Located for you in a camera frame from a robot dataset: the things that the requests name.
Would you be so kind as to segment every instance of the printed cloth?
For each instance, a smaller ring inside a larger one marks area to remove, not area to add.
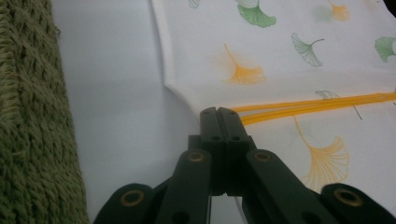
[[[396,19],[382,1],[152,2],[164,84],[195,114],[235,108],[309,188],[344,182],[396,215]]]

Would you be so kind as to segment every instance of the metal rivet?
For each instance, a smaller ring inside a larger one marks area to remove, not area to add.
[[[143,202],[145,193],[139,189],[133,189],[122,194],[120,202],[125,207],[132,207]]]
[[[336,199],[338,199],[338,201],[353,207],[359,207],[363,205],[363,200],[361,197],[348,189],[335,189],[334,196]]]
[[[271,160],[271,155],[265,152],[257,152],[256,154],[254,154],[254,158],[257,161],[269,161]]]
[[[204,154],[201,152],[192,152],[189,154],[189,161],[203,161],[204,160]]]

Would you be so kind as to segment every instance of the green woven basket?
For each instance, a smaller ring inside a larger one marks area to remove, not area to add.
[[[88,223],[50,0],[0,0],[0,223]]]

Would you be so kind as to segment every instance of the ginkgo leaf print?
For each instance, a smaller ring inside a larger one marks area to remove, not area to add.
[[[320,189],[328,184],[340,182],[347,178],[349,154],[340,137],[335,137],[328,147],[313,147],[305,139],[297,119],[294,122],[311,154],[311,166],[309,173],[303,176],[305,185],[313,190]]]
[[[228,55],[235,65],[235,71],[233,76],[228,80],[229,83],[252,85],[265,81],[265,75],[260,66],[255,68],[242,67],[236,62],[226,44],[224,44],[224,48],[227,50]]]
[[[252,25],[257,25],[262,28],[274,25],[276,23],[275,17],[265,15],[260,9],[260,1],[257,1],[257,6],[246,7],[246,5],[238,4],[239,13],[242,18],[247,20]]]
[[[331,1],[329,3],[332,5],[332,17],[338,21],[347,21],[349,20],[349,10],[345,4],[341,6],[337,6],[333,4]]]
[[[314,67],[322,66],[323,63],[317,58],[314,53],[313,45],[318,41],[324,40],[319,39],[314,41],[312,44],[305,44],[305,42],[301,41],[297,34],[292,34],[291,39],[293,41],[293,45],[296,48],[297,52],[303,57],[306,63],[310,63]]]
[[[200,0],[189,0],[190,7],[197,8],[199,6],[199,1]]]
[[[335,94],[332,91],[316,91],[315,92],[317,95],[321,96],[323,98],[323,100],[331,100],[331,99],[339,99],[340,96]],[[359,118],[361,118],[361,114],[359,113],[358,109],[356,108],[356,106],[353,106],[353,108],[355,109],[356,113],[358,114]]]
[[[395,41],[396,38],[386,36],[382,36],[375,41],[376,52],[378,52],[379,57],[381,57],[384,63],[388,62],[389,56],[396,55],[395,51],[393,50],[393,42]]]

